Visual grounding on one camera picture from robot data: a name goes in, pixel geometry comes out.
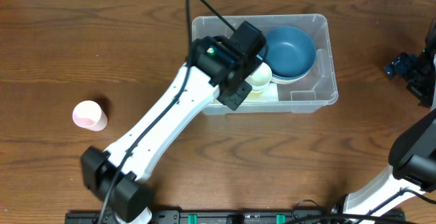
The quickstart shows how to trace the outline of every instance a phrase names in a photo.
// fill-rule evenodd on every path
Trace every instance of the wood grain surface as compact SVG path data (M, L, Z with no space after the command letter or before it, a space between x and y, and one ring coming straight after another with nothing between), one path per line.
M429 111L382 67L421 51L436 0L208 1L223 15L327 17L339 100L313 114L199 114L155 168L157 204L329 205L382 171L396 137ZM184 0L0 4L0 223L63 223L68 210L101 207L82 185L80 155L127 132L184 61ZM73 124L85 99L107 101L105 130ZM417 198L401 207L410 221L436 223L436 208Z

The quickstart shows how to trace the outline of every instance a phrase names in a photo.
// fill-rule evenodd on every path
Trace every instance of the white cup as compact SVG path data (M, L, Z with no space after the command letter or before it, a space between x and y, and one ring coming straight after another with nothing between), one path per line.
M268 88L272 77L271 68L266 63L262 63L245 81L253 87L251 92L261 93Z
M94 101L82 101L73 110L74 123L84 129L101 131L108 124L108 117Z

